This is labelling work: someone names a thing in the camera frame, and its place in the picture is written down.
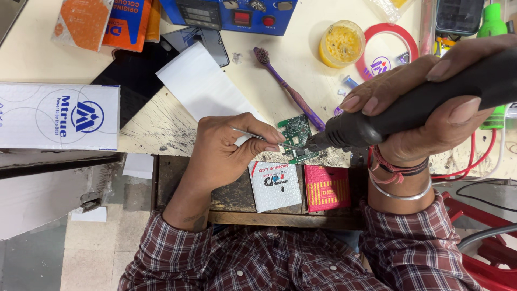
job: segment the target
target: black cable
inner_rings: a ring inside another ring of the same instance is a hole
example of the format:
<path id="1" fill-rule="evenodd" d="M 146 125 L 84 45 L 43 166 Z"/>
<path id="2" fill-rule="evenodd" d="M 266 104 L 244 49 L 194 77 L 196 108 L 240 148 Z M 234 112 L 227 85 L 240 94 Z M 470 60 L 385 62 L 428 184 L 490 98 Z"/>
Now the black cable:
<path id="1" fill-rule="evenodd" d="M 461 240 L 461 242 L 458 244 L 458 249 L 461 251 L 467 245 L 469 245 L 477 240 L 489 238 L 489 237 L 496 236 L 496 235 L 506 234 L 508 232 L 513 232 L 516 230 L 517 230 L 517 223 L 483 230 L 483 231 L 477 232 L 473 235 L 463 238 Z"/>
<path id="2" fill-rule="evenodd" d="M 465 189 L 465 188 L 467 188 L 467 187 L 474 186 L 474 185 L 477 185 L 477 184 L 484 184 L 484 183 L 489 183 L 489 182 L 494 182 L 494 181 L 501 181 L 501 180 L 505 180 L 505 179 L 494 179 L 494 180 L 488 180 L 488 181 L 482 181 L 482 182 L 475 182 L 475 183 L 472 183 L 472 184 L 469 184 L 469 185 L 466 185 L 466 186 L 463 186 L 463 187 L 459 188 L 456 191 L 456 195 L 461 196 L 461 197 L 466 197 L 466 198 L 474 199 L 474 200 L 486 203 L 488 205 L 492 205 L 493 207 L 497 207 L 499 209 L 508 210 L 508 211 L 512 211 L 512 212 L 517 212 L 516 209 L 506 208 L 506 207 L 503 207 L 503 206 L 500 206 L 500 205 L 496 205 L 496 204 L 490 203 L 488 201 L 485 201 L 485 200 L 477 198 L 477 197 L 468 196 L 468 195 L 465 195 L 465 194 L 460 194 L 460 191 Z"/>

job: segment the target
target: tweezers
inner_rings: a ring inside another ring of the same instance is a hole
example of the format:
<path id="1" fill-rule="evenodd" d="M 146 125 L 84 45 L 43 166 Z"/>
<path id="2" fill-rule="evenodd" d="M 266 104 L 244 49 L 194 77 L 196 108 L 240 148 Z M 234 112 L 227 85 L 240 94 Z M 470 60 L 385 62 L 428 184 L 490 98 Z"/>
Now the tweezers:
<path id="1" fill-rule="evenodd" d="M 258 136 L 258 135 L 254 135 L 252 133 L 248 133 L 248 132 L 245 132 L 244 130 L 240 130 L 240 129 L 236 129 L 234 128 L 233 126 L 230 126 L 233 130 L 235 130 L 236 132 L 240 132 L 240 133 L 243 133 L 243 134 L 246 134 L 246 135 L 250 135 L 252 137 L 255 137 L 255 138 L 258 138 L 260 140 L 264 140 L 264 141 L 267 141 L 265 138 L 261 137 L 261 136 Z M 281 143 L 281 142 L 278 142 L 277 145 L 281 146 L 281 147 L 286 147 L 286 148 L 290 148 L 292 150 L 296 150 L 296 151 L 303 151 L 305 152 L 304 149 L 302 148 L 299 148 L 299 147 L 295 147 L 294 145 L 290 145 L 290 144 L 287 144 L 287 143 Z"/>

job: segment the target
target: white foam sheet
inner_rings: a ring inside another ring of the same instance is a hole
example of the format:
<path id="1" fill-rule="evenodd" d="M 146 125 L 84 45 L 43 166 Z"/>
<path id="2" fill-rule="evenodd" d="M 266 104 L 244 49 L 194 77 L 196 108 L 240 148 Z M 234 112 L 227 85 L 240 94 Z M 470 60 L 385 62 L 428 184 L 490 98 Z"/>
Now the white foam sheet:
<path id="1" fill-rule="evenodd" d="M 128 153 L 122 176 L 128 175 L 142 179 L 153 178 L 154 158 L 150 154 Z"/>
<path id="2" fill-rule="evenodd" d="M 156 75 L 196 121 L 207 116 L 251 112 L 266 122 L 200 42 L 187 48 Z M 235 144 L 239 146 L 248 138 L 243 136 Z"/>
<path id="3" fill-rule="evenodd" d="M 71 212 L 72 221 L 106 222 L 106 207 L 95 208 L 85 213 Z"/>
<path id="4" fill-rule="evenodd" d="M 252 161 L 248 169 L 257 212 L 301 203 L 296 165 Z"/>

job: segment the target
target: orange box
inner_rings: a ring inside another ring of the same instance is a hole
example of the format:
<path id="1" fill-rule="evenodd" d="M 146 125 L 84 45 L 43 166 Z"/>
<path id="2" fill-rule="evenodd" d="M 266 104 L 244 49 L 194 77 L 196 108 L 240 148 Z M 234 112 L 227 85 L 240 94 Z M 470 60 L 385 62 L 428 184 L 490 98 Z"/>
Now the orange box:
<path id="1" fill-rule="evenodd" d="M 149 12 L 149 20 L 147 21 L 147 32 L 145 33 L 145 41 L 160 42 L 160 21 L 161 21 L 161 4 L 159 0 L 153 0 L 151 4 L 151 12 Z"/>
<path id="2" fill-rule="evenodd" d="M 103 45 L 142 52 L 151 0 L 114 0 Z"/>
<path id="3" fill-rule="evenodd" d="M 98 52 L 113 0 L 64 0 L 51 40 Z"/>

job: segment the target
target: red tape roll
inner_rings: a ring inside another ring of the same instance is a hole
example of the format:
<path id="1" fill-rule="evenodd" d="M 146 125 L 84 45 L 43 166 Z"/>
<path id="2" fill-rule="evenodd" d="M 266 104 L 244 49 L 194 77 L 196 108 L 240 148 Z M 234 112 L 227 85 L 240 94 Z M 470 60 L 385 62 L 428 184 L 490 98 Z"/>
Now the red tape roll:
<path id="1" fill-rule="evenodd" d="M 403 29 L 402 27 L 394 24 L 390 25 L 388 23 L 379 23 L 374 26 L 370 26 L 365 32 L 364 37 L 366 39 L 366 43 L 368 41 L 382 33 L 389 33 L 397 36 L 405 45 L 407 48 L 407 51 L 409 53 L 409 62 L 412 62 L 418 58 L 418 46 L 407 30 Z M 369 79 L 373 78 L 372 73 L 370 70 L 366 67 L 366 63 L 364 62 L 364 53 L 359 58 L 359 60 L 356 62 L 356 68 L 359 71 L 359 74 L 363 78 L 364 81 L 368 81 Z"/>

